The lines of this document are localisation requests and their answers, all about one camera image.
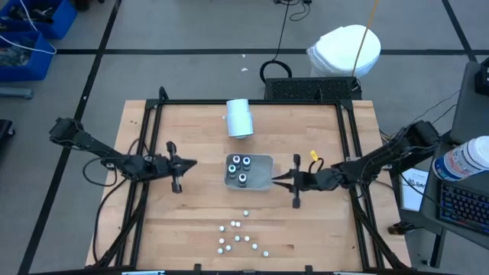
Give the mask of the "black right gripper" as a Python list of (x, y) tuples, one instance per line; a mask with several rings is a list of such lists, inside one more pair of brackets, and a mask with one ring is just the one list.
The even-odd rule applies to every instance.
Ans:
[(301, 157), (299, 154), (293, 155), (293, 163), (294, 168), (289, 170), (288, 172), (275, 176), (272, 180), (288, 180), (293, 179), (293, 184), (290, 183), (281, 183), (274, 182), (275, 185), (284, 187), (289, 190), (290, 193), (293, 193), (293, 208), (300, 208), (300, 191), (310, 190), (311, 186), (314, 184), (313, 174), (311, 173), (311, 169), (315, 163), (319, 160), (313, 160), (309, 165), (307, 172), (300, 171)]

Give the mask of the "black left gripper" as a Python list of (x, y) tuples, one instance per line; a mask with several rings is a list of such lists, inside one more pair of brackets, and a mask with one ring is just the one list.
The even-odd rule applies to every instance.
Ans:
[(181, 193), (182, 186), (180, 184), (180, 176), (183, 176), (186, 172), (192, 169), (197, 164), (197, 160), (179, 158), (176, 155), (176, 145), (172, 141), (168, 141), (166, 143), (166, 146), (167, 146), (167, 152), (169, 153), (170, 156), (162, 157), (161, 155), (157, 155), (156, 157), (157, 177), (164, 178), (164, 177), (171, 176), (172, 192)]

